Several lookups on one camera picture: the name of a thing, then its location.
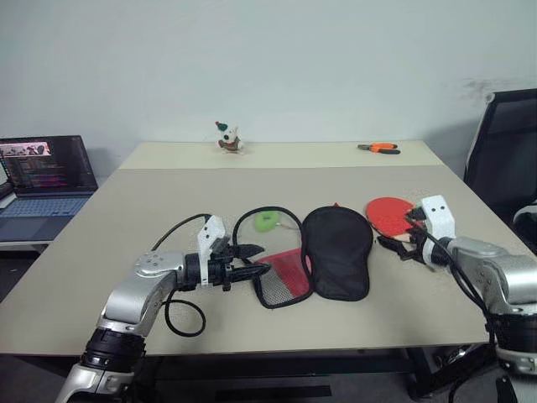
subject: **chair backrest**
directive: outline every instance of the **chair backrest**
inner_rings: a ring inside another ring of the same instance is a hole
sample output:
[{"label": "chair backrest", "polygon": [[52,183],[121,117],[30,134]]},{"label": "chair backrest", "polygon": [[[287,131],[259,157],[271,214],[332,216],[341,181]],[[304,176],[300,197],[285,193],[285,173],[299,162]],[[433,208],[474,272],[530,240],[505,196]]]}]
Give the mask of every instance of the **chair backrest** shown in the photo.
[{"label": "chair backrest", "polygon": [[489,97],[464,181],[506,222],[537,199],[537,89]]}]

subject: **red ping pong paddle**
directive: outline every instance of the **red ping pong paddle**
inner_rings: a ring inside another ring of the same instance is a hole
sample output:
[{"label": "red ping pong paddle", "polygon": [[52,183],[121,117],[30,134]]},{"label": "red ping pong paddle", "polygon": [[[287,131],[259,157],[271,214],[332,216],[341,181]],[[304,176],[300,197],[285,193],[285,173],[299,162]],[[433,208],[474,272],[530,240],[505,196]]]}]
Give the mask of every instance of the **red ping pong paddle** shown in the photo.
[{"label": "red ping pong paddle", "polygon": [[410,242],[406,232],[412,226],[404,219],[407,212],[414,208],[410,201],[397,197],[380,197],[366,206],[366,217],[373,228],[381,235],[398,241]]}]

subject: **pliers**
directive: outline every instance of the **pliers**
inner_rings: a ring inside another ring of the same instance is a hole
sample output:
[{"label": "pliers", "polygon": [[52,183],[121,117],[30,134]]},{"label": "pliers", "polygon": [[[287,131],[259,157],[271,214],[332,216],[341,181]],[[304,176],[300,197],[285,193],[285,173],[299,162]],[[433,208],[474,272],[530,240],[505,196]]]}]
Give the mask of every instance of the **pliers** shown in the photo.
[{"label": "pliers", "polygon": [[401,154],[401,150],[397,149],[397,144],[392,143],[371,143],[371,144],[359,144],[359,149],[365,149],[372,153],[380,154]]}]

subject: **laptop touchpad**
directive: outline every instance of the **laptop touchpad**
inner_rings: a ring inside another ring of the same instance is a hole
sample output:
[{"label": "laptop touchpad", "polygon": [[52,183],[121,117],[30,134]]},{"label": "laptop touchpad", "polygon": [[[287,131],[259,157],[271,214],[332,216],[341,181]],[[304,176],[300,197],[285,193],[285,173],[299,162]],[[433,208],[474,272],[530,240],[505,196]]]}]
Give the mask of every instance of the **laptop touchpad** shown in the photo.
[{"label": "laptop touchpad", "polygon": [[30,240],[47,221],[47,218],[0,220],[0,239],[8,241]]}]

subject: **green ball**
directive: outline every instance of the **green ball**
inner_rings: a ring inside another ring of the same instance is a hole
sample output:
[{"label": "green ball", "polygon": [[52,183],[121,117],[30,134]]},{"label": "green ball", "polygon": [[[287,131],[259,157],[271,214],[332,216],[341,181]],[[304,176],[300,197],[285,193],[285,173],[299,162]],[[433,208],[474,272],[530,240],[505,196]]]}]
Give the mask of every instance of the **green ball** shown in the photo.
[{"label": "green ball", "polygon": [[260,233],[267,233],[276,228],[279,223],[279,212],[258,212],[253,226]]}]

